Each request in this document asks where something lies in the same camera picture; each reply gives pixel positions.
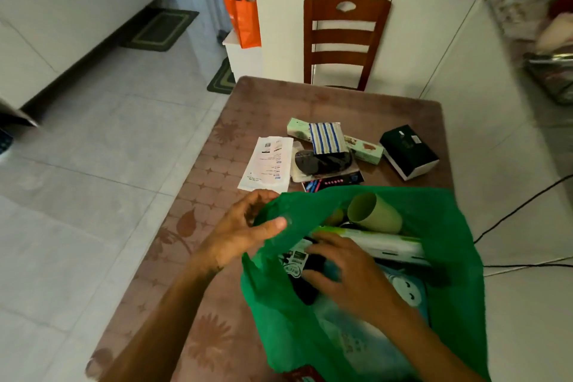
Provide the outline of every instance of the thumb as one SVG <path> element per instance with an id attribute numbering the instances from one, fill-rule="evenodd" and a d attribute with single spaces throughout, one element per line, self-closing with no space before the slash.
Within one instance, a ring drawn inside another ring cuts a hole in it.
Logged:
<path id="1" fill-rule="evenodd" d="M 276 218 L 273 220 L 268 220 L 267 222 L 249 229 L 249 234 L 254 237 L 256 241 L 265 241 L 272 237 L 275 237 L 287 226 L 287 220 L 285 218 Z"/>
<path id="2" fill-rule="evenodd" d="M 340 283 L 328 279 L 316 270 L 303 270 L 302 276 L 315 289 L 331 298 L 340 287 Z"/>

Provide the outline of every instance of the fingernail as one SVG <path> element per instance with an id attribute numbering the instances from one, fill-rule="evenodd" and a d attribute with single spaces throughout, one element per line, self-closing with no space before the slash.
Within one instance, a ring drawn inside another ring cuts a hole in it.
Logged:
<path id="1" fill-rule="evenodd" d="M 280 218 L 274 219 L 273 222 L 275 222 L 275 226 L 278 229 L 285 229 L 287 227 L 287 223 L 286 223 L 287 220 L 285 218 L 280 217 Z"/>

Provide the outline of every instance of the black eye mask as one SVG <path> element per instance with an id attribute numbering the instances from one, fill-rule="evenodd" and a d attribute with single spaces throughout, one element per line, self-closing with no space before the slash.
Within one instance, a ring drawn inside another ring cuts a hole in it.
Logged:
<path id="1" fill-rule="evenodd" d="M 295 154 L 296 166 L 306 175 L 321 175 L 341 172 L 352 164 L 352 154 L 331 153 L 315 155 L 310 150 Z"/>

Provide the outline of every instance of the white smiley face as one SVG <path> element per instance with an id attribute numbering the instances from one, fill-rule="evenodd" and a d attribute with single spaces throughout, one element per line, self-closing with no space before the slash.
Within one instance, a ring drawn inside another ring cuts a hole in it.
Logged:
<path id="1" fill-rule="evenodd" d="M 389 279 L 402 299 L 408 302 L 408 305 L 419 306 L 422 303 L 422 294 L 416 284 L 402 277 L 390 277 Z"/>

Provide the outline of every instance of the black cable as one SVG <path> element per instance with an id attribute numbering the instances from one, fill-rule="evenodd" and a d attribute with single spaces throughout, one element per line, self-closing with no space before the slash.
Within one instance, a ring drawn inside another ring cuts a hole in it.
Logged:
<path id="1" fill-rule="evenodd" d="M 490 264 L 484 267 L 573 267 L 573 264 L 547 263 L 547 264 Z"/>
<path id="2" fill-rule="evenodd" d="M 535 198 L 537 198 L 538 196 L 546 193 L 548 190 L 553 189 L 557 184 L 564 182 L 565 180 L 570 179 L 571 177 L 573 177 L 573 174 L 570 174 L 568 176 L 565 176 L 563 178 L 561 178 L 560 180 L 556 181 L 555 183 L 553 183 L 551 186 L 543 189 L 542 191 L 540 191 L 539 193 L 537 193 L 536 195 L 534 195 L 533 197 L 529 198 L 525 203 L 523 203 L 522 205 L 520 205 L 519 207 L 517 207 L 514 211 L 512 211 L 510 214 L 504 216 L 503 218 L 499 219 L 497 221 L 497 223 L 490 227 L 489 229 L 486 229 L 481 236 L 479 236 L 474 242 L 473 244 L 476 244 L 478 241 L 481 240 L 481 238 L 483 236 L 485 236 L 487 233 L 489 233 L 491 230 L 493 230 L 496 226 L 498 226 L 499 224 L 501 224 L 505 219 L 507 219 L 508 217 L 512 216 L 514 213 L 517 213 L 520 209 L 522 209 L 523 207 L 525 207 L 527 204 L 529 204 L 531 201 L 533 201 Z"/>

